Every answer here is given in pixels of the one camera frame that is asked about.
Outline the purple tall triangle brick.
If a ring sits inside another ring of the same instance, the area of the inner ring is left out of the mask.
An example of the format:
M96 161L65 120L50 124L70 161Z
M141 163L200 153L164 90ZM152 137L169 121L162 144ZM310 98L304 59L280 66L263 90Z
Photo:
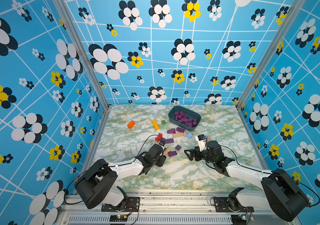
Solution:
M173 128L173 129L168 130L167 133L168 134L175 134L176 130Z

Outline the yellow long brick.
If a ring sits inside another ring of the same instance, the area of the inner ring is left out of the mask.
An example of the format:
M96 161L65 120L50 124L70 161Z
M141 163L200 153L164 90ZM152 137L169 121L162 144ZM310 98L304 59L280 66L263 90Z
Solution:
M157 124L157 122L155 120L151 121L151 123L154 126L155 130L159 130L160 129L159 125Z

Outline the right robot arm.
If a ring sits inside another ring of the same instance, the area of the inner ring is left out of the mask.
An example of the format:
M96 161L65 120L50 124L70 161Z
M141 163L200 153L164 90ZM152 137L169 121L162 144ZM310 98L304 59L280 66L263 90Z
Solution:
M272 211L284 221L291 222L305 208L310 207L306 194L288 173L282 169L262 170L238 162L225 156L223 146L217 141L198 141L198 146L185 150L190 161L205 161L211 169L226 176L241 179L259 188L258 191L238 187L224 203L231 211L253 207Z

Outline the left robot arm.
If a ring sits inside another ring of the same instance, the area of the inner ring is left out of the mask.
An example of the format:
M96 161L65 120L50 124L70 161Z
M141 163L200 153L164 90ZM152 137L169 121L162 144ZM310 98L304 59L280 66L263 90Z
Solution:
M129 206L129 197L125 191L114 186L118 180L148 174L154 167L162 167L166 156L165 143L154 144L132 160L120 163L107 163L104 159L96 161L75 183L75 190L88 209L100 204L110 205L116 211Z

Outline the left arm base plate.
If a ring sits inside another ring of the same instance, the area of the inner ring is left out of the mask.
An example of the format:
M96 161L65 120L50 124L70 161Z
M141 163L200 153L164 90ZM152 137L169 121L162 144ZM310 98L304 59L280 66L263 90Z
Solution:
M140 206L139 197L125 197L117 206L103 204L102 212L138 212Z

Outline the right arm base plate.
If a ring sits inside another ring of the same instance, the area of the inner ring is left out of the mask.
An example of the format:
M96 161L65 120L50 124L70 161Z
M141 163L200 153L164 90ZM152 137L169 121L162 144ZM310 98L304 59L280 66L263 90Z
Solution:
M216 212L243 213L249 214L254 212L253 207L241 206L237 200L230 197L212 197L210 204L215 208Z

